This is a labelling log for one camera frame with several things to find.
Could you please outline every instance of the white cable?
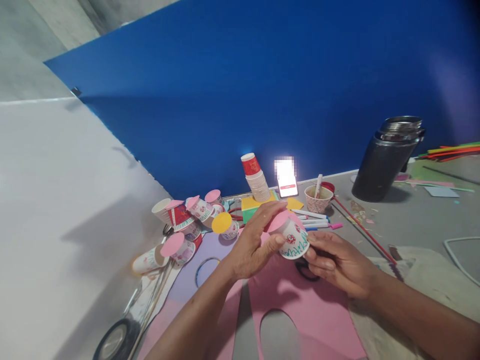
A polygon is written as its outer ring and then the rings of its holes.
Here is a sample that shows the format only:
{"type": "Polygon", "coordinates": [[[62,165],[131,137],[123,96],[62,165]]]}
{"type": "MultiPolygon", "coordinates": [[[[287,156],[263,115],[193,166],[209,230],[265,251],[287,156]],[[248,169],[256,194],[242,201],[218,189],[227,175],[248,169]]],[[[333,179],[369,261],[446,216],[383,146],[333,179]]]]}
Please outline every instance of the white cable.
{"type": "Polygon", "coordinates": [[[471,281],[473,281],[477,286],[480,287],[480,282],[478,282],[476,279],[474,279],[473,276],[471,276],[467,270],[464,269],[464,267],[460,264],[459,260],[457,259],[457,257],[455,256],[454,252],[452,251],[452,249],[450,248],[449,246],[449,243],[451,242],[455,242],[455,241],[463,241],[463,240],[480,240],[480,237],[479,236],[473,236],[473,237],[458,237],[458,238],[455,238],[455,239],[448,239],[448,240],[445,240],[443,242],[443,246],[445,246],[445,249],[446,249],[446,252],[448,253],[448,255],[450,255],[451,257],[451,260],[453,261],[453,263],[460,269],[460,271],[462,273],[465,274],[465,276],[467,278],[469,278],[471,281]]]}

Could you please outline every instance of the blue wall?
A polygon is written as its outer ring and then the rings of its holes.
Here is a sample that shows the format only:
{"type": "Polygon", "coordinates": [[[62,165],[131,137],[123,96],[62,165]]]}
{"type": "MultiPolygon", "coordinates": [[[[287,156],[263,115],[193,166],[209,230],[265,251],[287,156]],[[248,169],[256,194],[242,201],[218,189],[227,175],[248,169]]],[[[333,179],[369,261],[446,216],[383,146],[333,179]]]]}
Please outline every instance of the blue wall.
{"type": "Polygon", "coordinates": [[[462,1],[181,0],[46,64],[184,199],[247,191],[250,151],[270,186],[356,169],[391,116],[480,140],[478,43],[462,1]]]}

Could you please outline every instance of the red stick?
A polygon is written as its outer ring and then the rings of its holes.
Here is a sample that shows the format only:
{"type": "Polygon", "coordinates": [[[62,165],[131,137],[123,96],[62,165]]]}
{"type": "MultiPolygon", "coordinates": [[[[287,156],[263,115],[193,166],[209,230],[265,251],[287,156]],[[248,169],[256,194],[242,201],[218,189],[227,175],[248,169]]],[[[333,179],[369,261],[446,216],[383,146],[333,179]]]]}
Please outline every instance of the red stick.
{"type": "Polygon", "coordinates": [[[354,216],[350,213],[350,211],[347,210],[347,208],[345,206],[342,205],[342,203],[337,199],[336,196],[333,197],[335,199],[335,201],[342,207],[343,210],[346,211],[346,213],[348,214],[348,216],[350,216],[357,224],[359,227],[361,227],[361,229],[365,232],[365,234],[368,235],[368,237],[370,239],[372,239],[372,241],[375,243],[375,245],[378,246],[378,248],[382,251],[382,253],[385,254],[385,256],[387,257],[388,260],[390,260],[390,262],[394,265],[397,265],[397,262],[395,261],[395,259],[393,257],[390,256],[390,254],[388,252],[385,251],[385,249],[382,247],[382,245],[380,245],[378,243],[377,240],[374,239],[374,237],[372,235],[370,235],[370,233],[367,231],[367,229],[365,229],[361,223],[358,222],[358,220],[356,218],[354,218],[354,216]]]}

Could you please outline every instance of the yellow paper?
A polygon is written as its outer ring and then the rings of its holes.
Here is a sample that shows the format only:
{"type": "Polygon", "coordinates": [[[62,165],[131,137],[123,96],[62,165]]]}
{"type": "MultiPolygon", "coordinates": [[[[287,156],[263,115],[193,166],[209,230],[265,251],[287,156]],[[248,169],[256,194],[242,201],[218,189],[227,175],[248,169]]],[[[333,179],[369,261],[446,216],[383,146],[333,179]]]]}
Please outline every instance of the yellow paper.
{"type": "Polygon", "coordinates": [[[286,208],[288,210],[300,210],[301,208],[304,207],[304,203],[301,202],[301,201],[298,201],[294,197],[288,197],[287,201],[288,201],[288,204],[287,204],[286,208]]]}
{"type": "Polygon", "coordinates": [[[268,203],[268,202],[271,202],[271,201],[276,201],[276,200],[277,199],[275,198],[272,190],[270,190],[270,198],[267,201],[258,202],[254,199],[253,196],[244,197],[243,199],[241,199],[241,210],[245,211],[245,210],[249,210],[249,209],[255,209],[255,208],[258,208],[262,204],[265,204],[265,203],[268,203]]]}

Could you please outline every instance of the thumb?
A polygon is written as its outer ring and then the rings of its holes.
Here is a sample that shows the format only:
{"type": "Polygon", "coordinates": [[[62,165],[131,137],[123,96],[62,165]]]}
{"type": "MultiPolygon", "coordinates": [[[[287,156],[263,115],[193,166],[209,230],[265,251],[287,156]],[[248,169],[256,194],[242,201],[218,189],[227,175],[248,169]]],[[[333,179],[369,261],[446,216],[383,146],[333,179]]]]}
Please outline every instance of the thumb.
{"type": "Polygon", "coordinates": [[[255,256],[258,257],[260,263],[266,264],[286,241],[287,239],[282,234],[273,234],[255,251],[255,256]]]}

